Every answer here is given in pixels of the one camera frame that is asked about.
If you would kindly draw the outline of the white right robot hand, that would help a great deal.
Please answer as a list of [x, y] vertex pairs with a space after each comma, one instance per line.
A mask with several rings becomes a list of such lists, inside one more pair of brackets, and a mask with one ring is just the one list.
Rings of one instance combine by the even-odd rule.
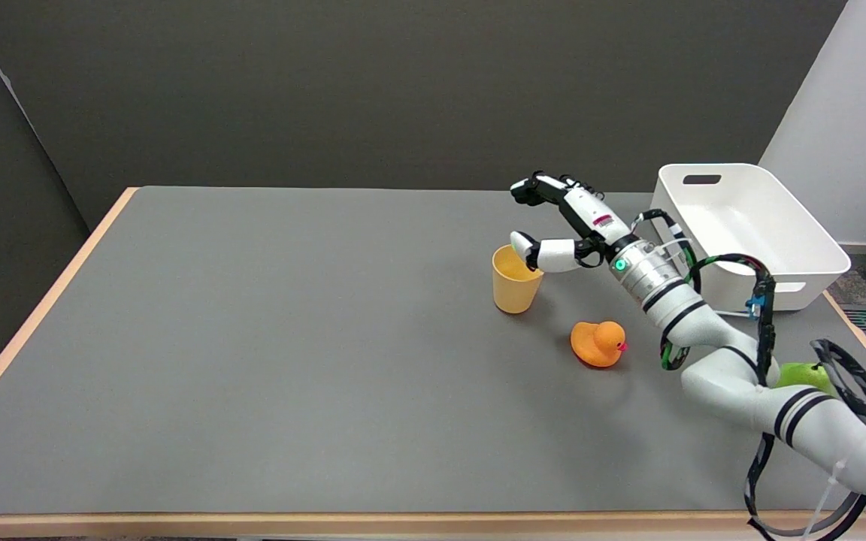
[[522, 231], [510, 233], [510, 246], [530, 271], [567, 273], [612, 263], [628, 246], [639, 243], [616, 213], [604, 203], [601, 192], [564, 174], [558, 177], [535, 171], [510, 187], [515, 202], [530, 207], [553, 204], [577, 234], [577, 239], [537, 240]]

